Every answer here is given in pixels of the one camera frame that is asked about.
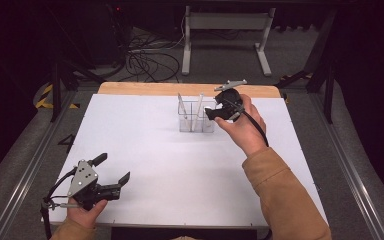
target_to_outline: white paper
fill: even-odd
[[[184,101],[197,97],[184,97]],[[281,98],[253,98],[267,124],[271,147],[306,187],[326,220],[288,110]],[[97,222],[111,226],[267,226],[258,196],[242,169],[245,155],[226,132],[179,131],[177,96],[95,94],[60,177],[79,160],[108,153],[94,170],[101,185],[130,181],[119,200],[110,201]],[[54,195],[66,195],[66,180]],[[66,210],[50,212],[53,223]]]

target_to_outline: hand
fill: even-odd
[[[74,198],[69,198],[68,203],[77,204]],[[96,218],[101,214],[105,206],[107,206],[107,203],[107,200],[101,200],[90,211],[82,207],[67,208],[67,217],[85,228],[95,228]]]
[[[251,98],[245,94],[241,94],[241,99],[245,111],[251,115],[251,117],[261,126],[263,131],[266,132],[266,124],[258,113],[257,108],[251,103]],[[233,123],[229,123],[219,117],[216,117],[214,121],[220,128],[230,135],[232,140],[244,151],[247,157],[259,150],[268,148],[260,132],[258,132],[255,126],[252,125],[251,121],[244,114],[241,114],[239,119]]]

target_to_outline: wrist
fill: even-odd
[[[256,152],[263,152],[268,149],[269,147],[262,144],[262,145],[256,145],[256,146],[248,146],[246,148],[243,148],[242,150],[244,151],[246,157],[249,158],[251,155],[253,155]]]

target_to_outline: metal rod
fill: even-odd
[[[376,208],[366,190],[357,170],[354,167],[351,159],[347,156],[344,148],[339,140],[338,134],[333,124],[329,124],[323,114],[322,102],[317,94],[310,93],[310,100],[316,108],[319,118],[324,123],[327,132],[331,138],[333,146],[338,154],[338,164],[344,173],[345,179],[354,195],[355,201],[357,202],[360,211],[366,221],[366,224],[370,230],[374,239],[384,239],[384,226],[376,211]]]
[[[68,94],[65,96],[61,113],[54,122],[50,122],[44,137],[42,138],[38,148],[36,149],[36,152],[30,161],[30,164],[27,166],[26,171],[16,185],[10,200],[2,212],[0,216],[0,239],[5,238],[5,235],[11,227],[15,215],[20,209],[21,204],[23,203],[24,198],[26,197],[30,186],[32,185],[33,180],[44,160],[44,155],[49,147],[49,143],[52,140],[56,129],[58,128],[58,125],[64,116],[64,113],[67,111],[67,109],[69,109],[70,103],[72,102],[74,96],[75,92],[73,91],[68,92]]]

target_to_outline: wooden table edge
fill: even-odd
[[[214,88],[221,84],[195,84],[195,83],[137,83],[137,82],[105,82],[99,87],[98,94],[122,94],[122,95],[157,95],[174,96],[180,93],[182,96],[214,97],[219,92]],[[280,98],[279,89],[275,86],[241,85],[235,87],[239,93],[258,98]]]

